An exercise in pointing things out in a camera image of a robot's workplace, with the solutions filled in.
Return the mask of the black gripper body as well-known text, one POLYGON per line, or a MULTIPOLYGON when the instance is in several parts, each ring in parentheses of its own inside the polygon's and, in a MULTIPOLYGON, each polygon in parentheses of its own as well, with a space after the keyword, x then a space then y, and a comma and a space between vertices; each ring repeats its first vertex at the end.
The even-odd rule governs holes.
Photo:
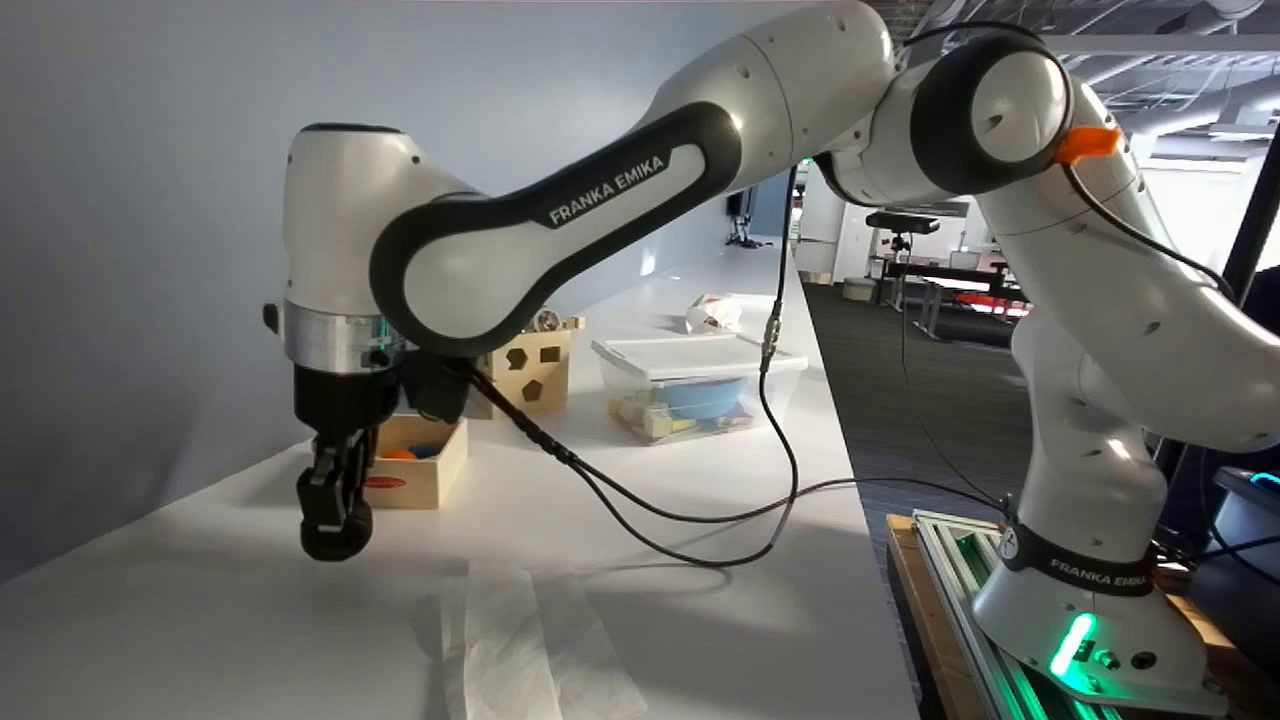
POLYGON ((334 478, 346 495, 348 459, 376 458, 376 433, 396 414, 455 424, 467 395, 467 371, 454 361, 409 361, 393 371, 334 375, 296 371, 296 415, 314 428, 314 465, 334 478))

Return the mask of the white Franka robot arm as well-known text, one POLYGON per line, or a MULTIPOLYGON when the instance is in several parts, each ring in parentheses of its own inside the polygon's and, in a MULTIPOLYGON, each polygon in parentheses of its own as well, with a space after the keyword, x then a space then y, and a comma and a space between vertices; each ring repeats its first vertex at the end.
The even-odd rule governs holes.
POLYGON ((974 601, 982 635, 1084 703, 1218 711, 1206 640, 1158 592, 1154 452, 1267 449, 1280 336, 1171 247, 1120 119, 1041 38, 985 30, 912 66, 868 0, 708 49, 613 143, 506 198, 399 127, 302 127, 274 325, 314 433, 304 553, 369 543, 371 436, 396 410, 455 415, 567 281, 795 166, 864 214, 974 204, 1027 296, 1033 459, 974 601))

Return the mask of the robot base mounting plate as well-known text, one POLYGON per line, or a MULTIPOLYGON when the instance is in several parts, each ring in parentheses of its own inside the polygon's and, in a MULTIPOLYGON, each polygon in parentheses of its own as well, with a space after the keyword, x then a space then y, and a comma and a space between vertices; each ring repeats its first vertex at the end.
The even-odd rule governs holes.
POLYGON ((1233 645, 1178 592, 1013 597, 1002 529, 889 520, 889 562, 950 720, 1244 720, 1233 645))

